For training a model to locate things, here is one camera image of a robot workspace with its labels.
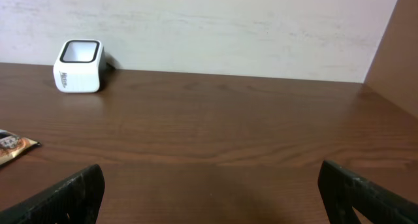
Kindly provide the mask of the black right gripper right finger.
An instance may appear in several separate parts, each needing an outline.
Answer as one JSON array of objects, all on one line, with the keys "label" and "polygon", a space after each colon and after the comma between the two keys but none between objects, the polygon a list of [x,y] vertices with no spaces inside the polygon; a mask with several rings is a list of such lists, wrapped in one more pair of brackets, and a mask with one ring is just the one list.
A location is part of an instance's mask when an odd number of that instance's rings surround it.
[{"label": "black right gripper right finger", "polygon": [[318,188],[330,223],[359,223],[360,212],[372,223],[417,224],[417,204],[324,160]]}]

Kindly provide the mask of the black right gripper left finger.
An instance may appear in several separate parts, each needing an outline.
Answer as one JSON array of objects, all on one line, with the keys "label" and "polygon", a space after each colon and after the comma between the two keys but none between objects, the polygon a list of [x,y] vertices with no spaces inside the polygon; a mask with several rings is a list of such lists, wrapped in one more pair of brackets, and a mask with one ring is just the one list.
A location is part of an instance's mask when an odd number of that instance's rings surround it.
[{"label": "black right gripper left finger", "polygon": [[95,224],[104,191],[103,172],[94,164],[1,211],[1,224]]}]

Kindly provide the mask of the yellow snack bag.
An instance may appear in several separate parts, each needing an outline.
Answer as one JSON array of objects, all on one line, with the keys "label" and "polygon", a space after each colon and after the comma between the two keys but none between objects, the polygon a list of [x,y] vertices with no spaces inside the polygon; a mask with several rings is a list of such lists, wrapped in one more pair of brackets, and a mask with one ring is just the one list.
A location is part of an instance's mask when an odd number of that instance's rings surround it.
[{"label": "yellow snack bag", "polygon": [[26,150],[40,145],[41,143],[36,140],[1,130],[1,165],[12,161]]}]

